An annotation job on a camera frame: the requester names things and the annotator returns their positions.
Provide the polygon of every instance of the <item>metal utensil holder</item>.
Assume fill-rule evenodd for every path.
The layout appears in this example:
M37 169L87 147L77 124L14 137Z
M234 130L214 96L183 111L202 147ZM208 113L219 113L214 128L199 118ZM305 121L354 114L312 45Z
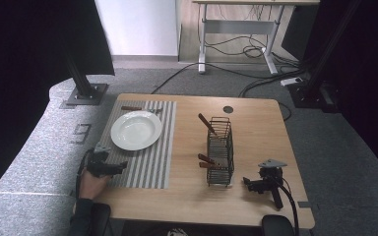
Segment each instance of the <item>metal utensil holder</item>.
M208 131L208 157L215 162L208 168L208 185L226 185L231 182L234 172L234 150L232 144L232 131L229 118L213 117L210 124L215 133Z

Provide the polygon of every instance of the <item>white wall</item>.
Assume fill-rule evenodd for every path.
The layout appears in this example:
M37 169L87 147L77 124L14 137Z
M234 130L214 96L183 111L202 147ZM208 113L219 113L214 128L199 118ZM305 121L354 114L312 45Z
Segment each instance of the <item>white wall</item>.
M111 55L177 56L175 0L95 0Z

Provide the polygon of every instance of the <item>black metal stand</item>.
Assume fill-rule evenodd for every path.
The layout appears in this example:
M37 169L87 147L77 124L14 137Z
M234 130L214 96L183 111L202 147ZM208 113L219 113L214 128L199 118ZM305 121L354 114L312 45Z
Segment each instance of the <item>black metal stand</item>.
M66 101L66 105L99 105L106 92L108 84L89 83L86 75L78 69L63 35L60 36L60 39L66 59L66 66L76 84L75 89Z

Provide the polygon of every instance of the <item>white desk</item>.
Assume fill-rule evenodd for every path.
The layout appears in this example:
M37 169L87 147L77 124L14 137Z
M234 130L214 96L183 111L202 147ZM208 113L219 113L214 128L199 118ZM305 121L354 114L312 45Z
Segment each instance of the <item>white desk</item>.
M285 5L317 5L320 0L192 0L194 3L202 4L204 7L201 32L201 46L199 52L199 73L205 73L205 34L206 33L234 33L234 34L267 34L269 40L264 47L263 55L272 74L276 74L275 63L273 62L272 47L275 42L276 33L281 23ZM279 5L279 13L273 21L222 21L207 20L209 4L225 5Z

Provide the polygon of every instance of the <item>striped placemat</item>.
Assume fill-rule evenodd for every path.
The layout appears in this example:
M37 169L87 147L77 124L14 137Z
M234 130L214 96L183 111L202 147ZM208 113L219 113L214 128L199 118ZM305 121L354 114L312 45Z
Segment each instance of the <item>striped placemat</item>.
M154 144L140 150L124 150L113 143L110 137L113 123L120 116L130 112L121 110L121 106L137 106L145 109L162 108L162 112L157 113L162 124L162 131ZM115 102L100 144L111 148L107 163L119 164L128 161L128 167L122 174L115 175L108 186L152 189L166 189L168 187L175 113L175 101L117 100Z

